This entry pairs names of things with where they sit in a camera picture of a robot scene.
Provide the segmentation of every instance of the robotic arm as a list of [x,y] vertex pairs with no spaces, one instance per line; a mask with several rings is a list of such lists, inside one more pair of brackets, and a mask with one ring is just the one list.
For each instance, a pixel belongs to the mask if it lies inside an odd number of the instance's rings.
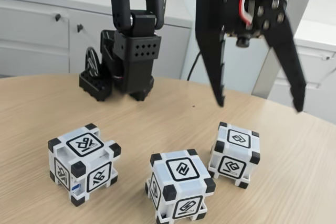
[[[263,35],[291,84],[295,108],[302,111],[306,82],[285,9],[285,0],[197,0],[196,39],[220,106],[225,35],[237,37],[237,46],[243,48]],[[155,30],[164,24],[164,0],[146,0],[146,10],[131,10],[130,0],[112,0],[112,10],[116,30],[101,33],[102,63],[88,48],[79,85],[98,101],[112,93],[112,85],[144,101],[154,85],[153,61],[161,44]]]
[[225,35],[247,48],[262,35],[273,48],[291,85],[293,104],[303,110],[306,81],[286,16],[286,0],[197,0],[196,39],[217,103],[224,105],[223,55]]

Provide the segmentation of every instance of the round table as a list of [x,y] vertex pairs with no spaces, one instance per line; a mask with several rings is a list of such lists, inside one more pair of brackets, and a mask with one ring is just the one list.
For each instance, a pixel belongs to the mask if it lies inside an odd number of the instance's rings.
[[[220,121],[259,132],[261,161],[247,190],[215,180],[200,223],[335,223],[336,127],[311,115],[229,90],[220,108],[209,86],[159,78],[145,102],[118,92],[97,102],[76,75],[1,79],[0,88],[1,223],[153,224],[151,154],[194,148],[207,165]],[[119,178],[76,208],[49,177],[47,142],[89,123],[121,145]]]

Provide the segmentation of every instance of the white wire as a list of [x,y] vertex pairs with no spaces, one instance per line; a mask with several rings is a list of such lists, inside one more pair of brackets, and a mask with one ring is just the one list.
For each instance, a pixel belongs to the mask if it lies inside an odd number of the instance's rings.
[[253,17],[247,12],[245,11],[245,0],[243,0],[241,2],[241,5],[240,5],[240,13],[242,14],[242,18],[243,20],[248,23],[248,25],[252,24],[252,21],[253,21]]

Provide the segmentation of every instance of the white cube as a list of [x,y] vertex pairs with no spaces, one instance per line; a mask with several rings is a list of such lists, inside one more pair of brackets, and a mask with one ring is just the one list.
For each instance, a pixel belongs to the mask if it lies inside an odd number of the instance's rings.
[[223,122],[219,124],[208,165],[213,178],[223,175],[234,179],[236,186],[246,189],[259,161],[259,133]]
[[173,224],[176,219],[205,217],[204,199],[214,193],[216,184],[196,150],[153,154],[152,175],[145,191],[152,198],[157,224]]
[[100,130],[88,124],[48,142],[50,178],[69,191],[76,207],[89,200],[91,192],[118,179],[113,163],[121,147],[114,141],[104,143],[99,136]]

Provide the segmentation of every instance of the red wire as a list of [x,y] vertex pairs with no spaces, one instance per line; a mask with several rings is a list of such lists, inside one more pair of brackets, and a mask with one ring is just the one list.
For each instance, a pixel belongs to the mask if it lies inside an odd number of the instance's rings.
[[243,13],[241,12],[242,11],[242,6],[244,6],[245,3],[243,3],[243,0],[240,0],[239,1],[239,15],[240,15],[240,18],[247,24],[247,25],[251,25],[250,21],[248,21],[244,16],[243,16]]

